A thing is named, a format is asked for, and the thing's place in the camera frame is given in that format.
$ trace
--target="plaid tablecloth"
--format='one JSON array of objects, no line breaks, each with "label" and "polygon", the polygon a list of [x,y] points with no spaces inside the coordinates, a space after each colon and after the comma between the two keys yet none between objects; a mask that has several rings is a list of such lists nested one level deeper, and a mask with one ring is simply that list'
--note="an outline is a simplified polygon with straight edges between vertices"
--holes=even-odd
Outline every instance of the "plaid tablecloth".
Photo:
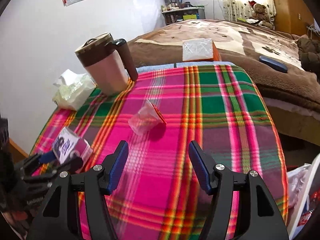
[{"label": "plaid tablecloth", "polygon": [[[191,140],[233,171],[257,170],[286,221],[284,155],[256,86],[238,66],[189,64],[193,66],[177,64],[140,74],[114,97],[96,89],[78,112],[57,109],[34,146],[33,152],[49,151],[62,127],[68,126],[94,149],[84,168],[88,170],[113,153],[120,140],[129,143],[119,186],[106,196],[120,240],[198,238],[212,197],[200,189],[189,160]],[[137,136],[128,120],[146,99],[159,108],[167,125]],[[46,169],[44,165],[38,173]],[[79,199],[82,232],[89,239],[84,195]],[[236,215],[237,203],[232,206],[228,239],[235,231]]]}]

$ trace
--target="red hat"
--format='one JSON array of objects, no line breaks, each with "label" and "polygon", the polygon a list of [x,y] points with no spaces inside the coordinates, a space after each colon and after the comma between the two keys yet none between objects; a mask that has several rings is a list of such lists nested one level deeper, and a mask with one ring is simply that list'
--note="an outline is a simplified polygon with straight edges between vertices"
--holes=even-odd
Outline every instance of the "red hat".
[{"label": "red hat", "polygon": [[257,3],[255,1],[249,1],[249,4],[251,5],[252,8],[254,8],[254,5],[256,5]]}]

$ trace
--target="mug handle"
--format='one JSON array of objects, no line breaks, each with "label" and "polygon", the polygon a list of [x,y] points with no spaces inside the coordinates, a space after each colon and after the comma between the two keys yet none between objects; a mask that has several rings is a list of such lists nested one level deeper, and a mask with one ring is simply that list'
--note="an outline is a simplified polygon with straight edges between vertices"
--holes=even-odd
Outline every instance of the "mug handle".
[{"label": "mug handle", "polygon": [[118,51],[124,68],[128,71],[128,74],[132,81],[136,81],[138,78],[138,72],[134,65],[128,44],[125,39],[119,39],[112,42],[113,47]]}]

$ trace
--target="screw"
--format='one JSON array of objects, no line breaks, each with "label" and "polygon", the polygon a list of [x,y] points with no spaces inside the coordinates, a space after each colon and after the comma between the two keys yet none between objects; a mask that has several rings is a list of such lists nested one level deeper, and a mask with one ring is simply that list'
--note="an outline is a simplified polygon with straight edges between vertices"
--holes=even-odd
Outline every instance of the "screw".
[{"label": "screw", "polygon": [[63,171],[60,173],[60,177],[65,178],[66,176],[68,176],[68,172],[67,171]]},{"label": "screw", "polygon": [[216,169],[219,171],[223,171],[224,170],[224,165],[223,164],[217,164],[216,165]]},{"label": "screw", "polygon": [[95,165],[95,166],[93,167],[93,169],[94,169],[95,171],[100,171],[100,170],[102,169],[102,166],[101,166],[100,164],[98,164],[98,165]]},{"label": "screw", "polygon": [[258,173],[256,171],[250,171],[250,175],[252,177],[257,177],[258,176]]}]

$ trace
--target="purple and white box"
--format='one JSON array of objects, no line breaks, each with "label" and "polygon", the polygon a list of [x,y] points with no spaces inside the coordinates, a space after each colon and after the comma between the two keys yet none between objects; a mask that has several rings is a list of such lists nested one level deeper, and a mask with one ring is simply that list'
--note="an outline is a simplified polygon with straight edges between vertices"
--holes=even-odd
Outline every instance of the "purple and white box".
[{"label": "purple and white box", "polygon": [[60,164],[69,161],[76,155],[82,158],[83,165],[85,165],[93,152],[89,143],[76,135],[68,127],[62,128],[61,132],[52,143],[52,151]]}]

